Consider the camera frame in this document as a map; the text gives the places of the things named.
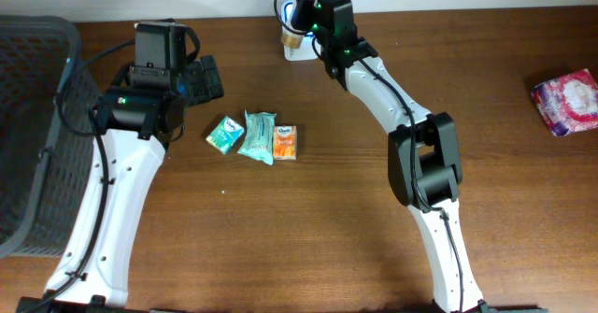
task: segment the orange box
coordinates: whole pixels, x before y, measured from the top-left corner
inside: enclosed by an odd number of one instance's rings
[[[274,128],[274,159],[297,159],[296,126],[277,126]]]

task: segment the gray basket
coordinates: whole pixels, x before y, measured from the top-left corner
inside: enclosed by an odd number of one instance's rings
[[[60,256],[75,224],[92,139],[69,134],[52,100],[80,51],[64,19],[0,16],[0,258]],[[66,119],[89,131],[87,111],[100,93],[89,71],[66,87]]]

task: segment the wooden table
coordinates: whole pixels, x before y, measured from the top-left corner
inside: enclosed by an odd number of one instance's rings
[[[530,100],[540,81],[598,76],[598,7],[358,15],[360,34],[424,107],[457,123],[463,236],[494,306],[598,309],[598,132],[554,137]],[[181,21],[214,54],[223,99],[194,107],[153,181],[129,273],[130,308],[337,312],[432,299],[411,214],[387,179],[387,137],[320,62],[284,60],[272,18]],[[78,25],[85,57],[131,22]],[[92,67],[105,88],[125,50]],[[277,112],[299,160],[273,167],[205,141],[216,121]],[[55,259],[0,261],[0,310],[39,296]]]

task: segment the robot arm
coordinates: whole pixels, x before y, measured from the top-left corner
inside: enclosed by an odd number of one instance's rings
[[[189,55],[185,36],[195,45]],[[98,133],[93,161],[63,258],[44,300],[22,298],[17,312],[124,307],[141,211],[170,143],[182,135],[185,109],[223,96],[214,57],[195,61],[198,52],[199,39],[184,25],[141,22],[135,27],[135,62],[123,67],[91,115]],[[132,85],[123,88],[128,73]],[[174,138],[179,127],[181,134]]]
[[[392,79],[374,48],[357,36],[350,0],[296,0],[296,4],[292,26],[314,33],[323,47],[321,58],[327,73],[358,97],[389,134],[389,180],[420,227],[437,308],[453,312],[461,306],[467,311],[483,305],[459,225],[457,185],[463,172],[452,119],[446,113],[432,115]],[[415,122],[418,146],[434,146],[433,152],[416,158],[417,181],[430,205],[443,208],[448,221],[414,197],[409,169],[412,120],[404,104]]]

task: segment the pink tissue pack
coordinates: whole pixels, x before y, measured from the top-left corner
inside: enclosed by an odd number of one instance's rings
[[[598,85],[588,69],[536,86],[532,98],[555,136],[598,127]]]

